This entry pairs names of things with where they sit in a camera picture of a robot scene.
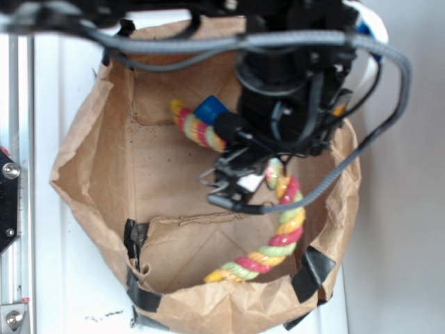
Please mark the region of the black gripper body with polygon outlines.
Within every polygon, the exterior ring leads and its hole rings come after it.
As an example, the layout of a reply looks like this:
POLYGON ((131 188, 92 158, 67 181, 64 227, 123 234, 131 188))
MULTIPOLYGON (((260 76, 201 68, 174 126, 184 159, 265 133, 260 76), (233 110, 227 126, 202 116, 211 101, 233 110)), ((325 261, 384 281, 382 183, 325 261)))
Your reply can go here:
POLYGON ((343 86, 352 63, 351 48, 242 51, 238 113, 276 150, 320 155, 352 97, 343 86))

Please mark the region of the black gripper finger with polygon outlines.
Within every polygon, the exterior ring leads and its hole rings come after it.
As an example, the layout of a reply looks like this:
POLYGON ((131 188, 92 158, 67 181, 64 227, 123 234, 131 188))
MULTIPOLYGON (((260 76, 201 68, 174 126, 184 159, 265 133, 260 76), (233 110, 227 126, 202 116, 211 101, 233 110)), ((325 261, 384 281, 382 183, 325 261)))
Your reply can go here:
POLYGON ((213 124, 215 133, 225 141, 242 141, 253 138, 248 122, 236 113, 221 113, 213 124))
POLYGON ((199 176, 211 187, 209 203, 219 207, 248 207, 263 182, 271 153, 259 148, 228 148, 199 176))

